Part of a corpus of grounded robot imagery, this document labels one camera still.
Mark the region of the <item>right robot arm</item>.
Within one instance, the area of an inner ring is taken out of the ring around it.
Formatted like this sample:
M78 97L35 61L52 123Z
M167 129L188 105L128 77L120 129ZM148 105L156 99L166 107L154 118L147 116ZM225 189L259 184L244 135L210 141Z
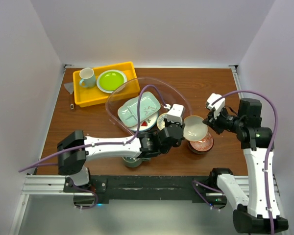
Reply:
M228 168L213 168L208 181L210 190L222 191L230 203L236 232L272 235L286 231L289 223L280 214L274 191L272 130L261 126L261 102L242 98L238 113L230 115L225 99L211 94L206 108L209 113L203 123L217 134L224 130L236 134L246 160L249 194L244 193Z

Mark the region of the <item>yellow blue patterned bowl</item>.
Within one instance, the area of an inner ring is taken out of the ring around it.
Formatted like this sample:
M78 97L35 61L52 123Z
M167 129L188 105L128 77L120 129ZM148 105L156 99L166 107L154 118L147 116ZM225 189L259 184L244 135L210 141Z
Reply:
M163 114L161 114L158 117L157 122L156 122L156 125L157 125L157 128L159 130L162 130L162 129L165 128L165 121L164 121L164 119L166 119L166 118L167 118L167 113L163 113Z

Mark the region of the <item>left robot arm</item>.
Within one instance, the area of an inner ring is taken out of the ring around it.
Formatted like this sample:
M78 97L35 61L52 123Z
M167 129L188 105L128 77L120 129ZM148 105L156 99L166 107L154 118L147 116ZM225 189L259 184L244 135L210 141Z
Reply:
M58 174L68 176L80 192L87 192L92 180L86 162L110 157L144 159L167 154L185 139L184 127L184 123L165 119L162 130L139 132L124 138L93 138L85 136L82 130L74 131L57 144Z

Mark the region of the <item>red brown bottom bowl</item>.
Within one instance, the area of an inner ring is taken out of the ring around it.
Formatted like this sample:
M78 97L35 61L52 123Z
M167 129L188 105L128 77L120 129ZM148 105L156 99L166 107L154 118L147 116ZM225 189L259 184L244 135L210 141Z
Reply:
M206 136L199 141L187 141L188 148L195 154L205 154L214 146L213 136L207 132Z

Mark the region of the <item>light blue rectangular dish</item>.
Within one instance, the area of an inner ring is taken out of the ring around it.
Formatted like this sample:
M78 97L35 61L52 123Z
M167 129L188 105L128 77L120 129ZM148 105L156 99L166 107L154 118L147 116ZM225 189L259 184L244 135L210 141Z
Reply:
M138 124L138 96L124 103L118 109L118 117L126 127L133 127ZM151 92L144 92L140 100L140 122L147 119L157 111L161 105Z

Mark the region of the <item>teal ceramic mug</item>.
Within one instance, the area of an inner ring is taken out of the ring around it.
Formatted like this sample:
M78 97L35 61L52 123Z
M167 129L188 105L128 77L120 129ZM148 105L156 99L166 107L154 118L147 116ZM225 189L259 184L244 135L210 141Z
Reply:
M151 158L130 158L122 157L123 164L128 168L136 168L140 166L143 162L149 162Z

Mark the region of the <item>dark bowl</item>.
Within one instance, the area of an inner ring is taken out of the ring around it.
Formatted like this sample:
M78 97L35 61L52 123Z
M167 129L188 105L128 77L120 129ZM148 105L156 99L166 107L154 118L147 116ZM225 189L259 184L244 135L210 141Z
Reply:
M188 116L184 119L184 138L188 141L200 141L208 133L208 126L203 123L204 119L199 116Z

